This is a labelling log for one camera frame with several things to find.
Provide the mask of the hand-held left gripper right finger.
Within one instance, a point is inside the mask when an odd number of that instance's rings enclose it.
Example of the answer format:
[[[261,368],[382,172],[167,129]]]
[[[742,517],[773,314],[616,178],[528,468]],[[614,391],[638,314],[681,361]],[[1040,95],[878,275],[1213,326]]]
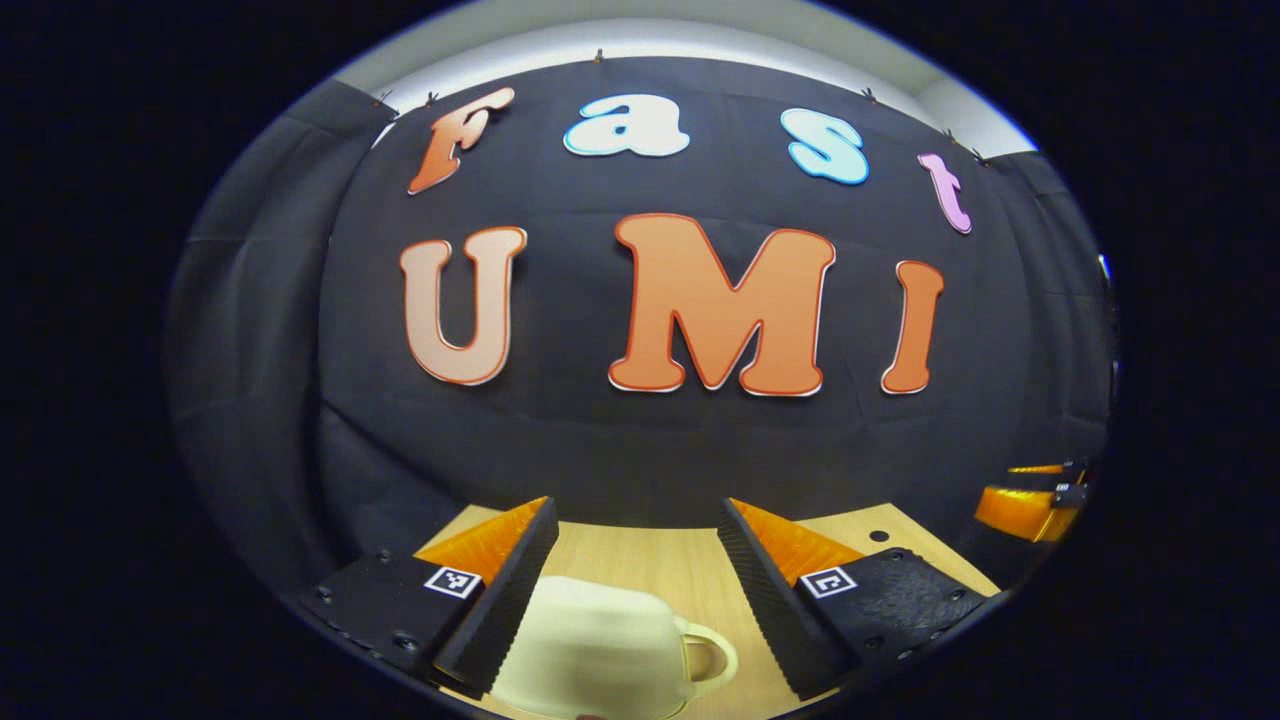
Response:
[[[800,700],[870,689],[1002,603],[910,550],[860,553],[736,498],[723,498],[717,534]]]

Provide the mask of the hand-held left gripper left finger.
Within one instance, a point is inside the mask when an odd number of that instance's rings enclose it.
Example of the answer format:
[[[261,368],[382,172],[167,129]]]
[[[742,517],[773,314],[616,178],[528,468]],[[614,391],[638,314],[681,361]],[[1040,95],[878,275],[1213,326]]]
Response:
[[[558,533],[556,501],[535,498],[415,553],[360,559],[302,592],[300,606],[404,675],[480,700]]]

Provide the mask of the pale yellow small suitcase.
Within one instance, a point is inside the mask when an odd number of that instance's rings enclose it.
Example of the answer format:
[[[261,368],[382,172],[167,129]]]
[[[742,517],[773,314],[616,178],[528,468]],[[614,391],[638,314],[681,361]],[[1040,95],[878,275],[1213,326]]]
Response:
[[[488,693],[559,720],[669,720],[737,670],[723,635],[654,594],[540,577]]]

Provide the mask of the row of black cloth clips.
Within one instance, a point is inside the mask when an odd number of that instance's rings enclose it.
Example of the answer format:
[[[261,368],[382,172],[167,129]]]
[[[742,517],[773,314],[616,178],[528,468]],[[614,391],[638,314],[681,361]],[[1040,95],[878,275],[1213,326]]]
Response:
[[[384,135],[407,155],[413,193],[451,178],[499,120],[539,152],[577,161],[662,160],[682,170],[744,156],[833,186],[874,176],[959,193],[963,161],[1025,152],[1023,133],[955,79],[918,100],[876,73],[803,51],[703,41],[604,42],[518,36],[415,70],[385,88],[401,102]]]

